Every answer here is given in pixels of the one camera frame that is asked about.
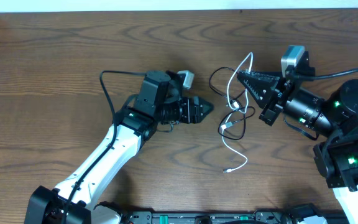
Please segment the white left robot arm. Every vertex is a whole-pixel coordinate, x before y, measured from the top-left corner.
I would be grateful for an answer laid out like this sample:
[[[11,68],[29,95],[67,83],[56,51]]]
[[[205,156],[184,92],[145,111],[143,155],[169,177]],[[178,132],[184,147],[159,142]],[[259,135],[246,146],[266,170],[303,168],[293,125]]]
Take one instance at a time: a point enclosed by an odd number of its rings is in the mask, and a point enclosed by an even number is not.
[[[197,124],[213,105],[183,96],[194,80],[189,70],[149,70],[140,91],[119,110],[111,107],[112,125],[99,146],[52,190],[38,187],[30,196],[25,223],[120,223],[123,214],[99,202],[119,170],[157,132],[159,124]]]

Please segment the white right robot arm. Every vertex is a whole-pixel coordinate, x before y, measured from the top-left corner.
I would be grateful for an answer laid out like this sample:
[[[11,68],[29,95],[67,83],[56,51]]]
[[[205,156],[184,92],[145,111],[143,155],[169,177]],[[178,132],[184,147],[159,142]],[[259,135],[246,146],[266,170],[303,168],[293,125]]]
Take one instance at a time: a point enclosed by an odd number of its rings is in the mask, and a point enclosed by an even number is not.
[[[303,82],[343,77],[358,72],[317,75],[303,46],[292,45],[281,58],[281,71],[235,69],[234,74],[262,109],[259,118],[271,126],[284,114],[313,130],[314,162],[340,203],[347,221],[358,223],[358,79],[344,82],[325,100],[302,88]]]

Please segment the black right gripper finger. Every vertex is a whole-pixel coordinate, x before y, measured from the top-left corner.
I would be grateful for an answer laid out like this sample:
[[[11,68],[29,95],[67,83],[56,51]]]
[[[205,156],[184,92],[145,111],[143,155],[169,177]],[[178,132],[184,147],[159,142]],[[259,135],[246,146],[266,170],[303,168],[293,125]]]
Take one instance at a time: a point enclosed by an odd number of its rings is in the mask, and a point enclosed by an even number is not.
[[[237,79],[272,79],[279,80],[282,77],[280,72],[258,72],[254,70],[241,70],[237,74]]]
[[[278,93],[279,80],[272,79],[238,79],[248,90],[260,108],[265,108],[272,98]]]

